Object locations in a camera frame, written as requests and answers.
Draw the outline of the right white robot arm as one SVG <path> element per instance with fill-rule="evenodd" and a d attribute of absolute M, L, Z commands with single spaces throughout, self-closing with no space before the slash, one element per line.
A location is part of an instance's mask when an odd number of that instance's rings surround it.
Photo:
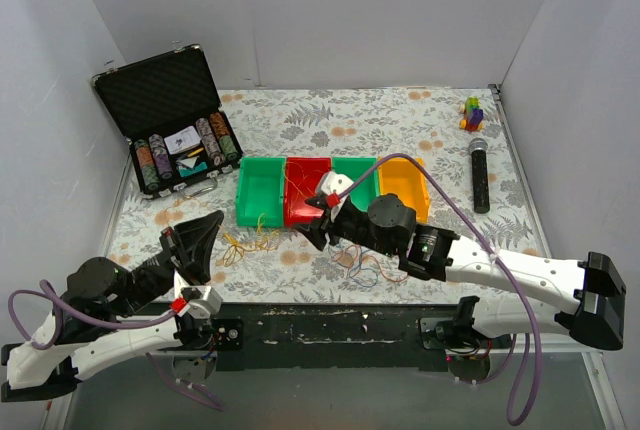
<path fill-rule="evenodd" d="M 451 230 L 418 223 L 415 210 L 394 194 L 374 199 L 366 211 L 349 198 L 334 208 L 311 201 L 320 216 L 294 228 L 318 250 L 346 239 L 397 258 L 399 269 L 419 280 L 505 291 L 499 300 L 462 298 L 454 321 L 437 329 L 441 340 L 471 348 L 488 338 L 539 332 L 599 350 L 623 347 L 626 286 L 605 254 L 572 260 L 487 251 Z"/>

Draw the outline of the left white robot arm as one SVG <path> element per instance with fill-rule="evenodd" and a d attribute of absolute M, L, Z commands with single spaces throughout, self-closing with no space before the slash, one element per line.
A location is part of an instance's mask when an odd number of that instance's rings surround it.
<path fill-rule="evenodd" d="M 156 350 L 211 351 L 222 299 L 210 284 L 211 253 L 224 214 L 162 230 L 158 254 L 129 270 L 107 257 L 84 262 L 57 294 L 36 296 L 52 310 L 22 344 L 1 349 L 4 403 L 51 400 L 96 373 Z"/>

